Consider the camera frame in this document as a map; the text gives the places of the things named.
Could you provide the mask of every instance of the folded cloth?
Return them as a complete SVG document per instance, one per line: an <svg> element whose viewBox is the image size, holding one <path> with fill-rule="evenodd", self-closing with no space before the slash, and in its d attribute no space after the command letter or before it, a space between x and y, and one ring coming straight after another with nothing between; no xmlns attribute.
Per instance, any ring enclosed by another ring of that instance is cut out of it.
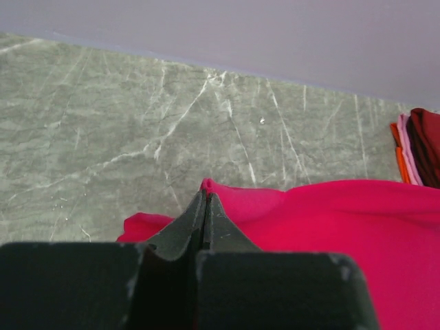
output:
<svg viewBox="0 0 440 330"><path fill-rule="evenodd" d="M420 135L420 129L416 129L414 125L414 118L416 115L411 115L408 123L406 124L406 131L408 132L408 137L411 141L411 153L414 157L415 165L417 171L419 172L420 178L425 186L440 188L440 182L435 176L434 168L428 153L430 148L427 145L427 141L423 134Z"/></svg>
<svg viewBox="0 0 440 330"><path fill-rule="evenodd" d="M436 188L440 188L440 115L416 108L411 110L411 120L423 143L423 153L429 161L429 169L439 185Z"/></svg>
<svg viewBox="0 0 440 330"><path fill-rule="evenodd" d="M404 154L402 151L402 143L400 142L399 131L397 130L397 124L392 122L390 124L391 133L393 134L394 141L396 142L396 160L399 167L400 176L404 183L410 184L410 177L408 170L406 169Z"/></svg>
<svg viewBox="0 0 440 330"><path fill-rule="evenodd" d="M367 280L382 329L438 329L440 190L391 181L312 184L287 192L205 179L226 214L265 251L337 252ZM138 213L119 241L143 241L172 221Z"/></svg>
<svg viewBox="0 0 440 330"><path fill-rule="evenodd" d="M411 143L408 137L408 132L406 131L406 123L408 122L409 116L406 114L401 114L397 120L397 130L399 132L399 137L401 141L402 155L405 160L406 169L412 184L418 184L423 186L423 182L420 178L419 172L415 165L414 157L411 152Z"/></svg>

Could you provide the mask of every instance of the bright pink fabric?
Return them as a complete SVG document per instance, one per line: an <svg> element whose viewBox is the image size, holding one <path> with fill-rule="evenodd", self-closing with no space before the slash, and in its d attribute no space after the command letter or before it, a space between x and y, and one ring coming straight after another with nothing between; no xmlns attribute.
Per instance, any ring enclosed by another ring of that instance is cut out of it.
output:
<svg viewBox="0 0 440 330"><path fill-rule="evenodd" d="M261 249L348 254L363 270L382 329L440 325L440 190L391 181L312 184L287 192L205 179ZM119 241L143 241L171 218L138 213Z"/></svg>
<svg viewBox="0 0 440 330"><path fill-rule="evenodd" d="M397 119L397 130L399 131L402 155L404 156L406 170L408 171L411 183L423 186L424 183L422 182L419 171L415 165L414 156L411 152L411 142L408 137L408 132L406 131L406 123L408 120L409 115L406 115L405 113L399 115L399 118Z"/></svg>

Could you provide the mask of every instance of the marble surface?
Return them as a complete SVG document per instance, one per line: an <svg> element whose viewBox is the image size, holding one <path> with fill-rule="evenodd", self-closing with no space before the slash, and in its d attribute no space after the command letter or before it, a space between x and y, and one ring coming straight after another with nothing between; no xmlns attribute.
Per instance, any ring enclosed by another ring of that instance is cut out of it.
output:
<svg viewBox="0 0 440 330"><path fill-rule="evenodd" d="M113 241L133 213L178 215L204 177L399 180L388 124L409 109L0 34L0 243Z"/></svg>

